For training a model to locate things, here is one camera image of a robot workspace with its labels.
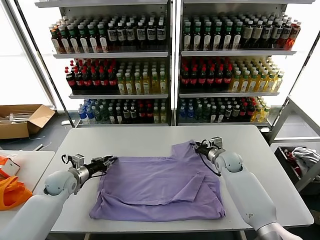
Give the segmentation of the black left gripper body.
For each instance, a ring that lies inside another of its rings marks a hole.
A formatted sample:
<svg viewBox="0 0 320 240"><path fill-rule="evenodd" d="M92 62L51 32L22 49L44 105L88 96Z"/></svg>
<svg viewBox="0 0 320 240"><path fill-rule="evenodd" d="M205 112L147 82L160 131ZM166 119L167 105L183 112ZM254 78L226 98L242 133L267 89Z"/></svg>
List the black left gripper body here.
<svg viewBox="0 0 320 240"><path fill-rule="evenodd" d="M96 157L88 164L89 173L105 172L107 170L108 160L105 157Z"/></svg>

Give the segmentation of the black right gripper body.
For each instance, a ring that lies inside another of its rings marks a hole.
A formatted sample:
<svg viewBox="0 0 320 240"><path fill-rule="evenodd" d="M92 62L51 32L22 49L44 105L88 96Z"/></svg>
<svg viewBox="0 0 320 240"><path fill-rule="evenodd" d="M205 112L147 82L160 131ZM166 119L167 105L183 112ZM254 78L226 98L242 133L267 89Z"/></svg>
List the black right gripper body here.
<svg viewBox="0 0 320 240"><path fill-rule="evenodd" d="M202 154L205 157L208 157L208 154L210 152L210 147L208 146L208 144L205 141L203 142L196 141L195 143L197 143L198 145L198 154Z"/></svg>

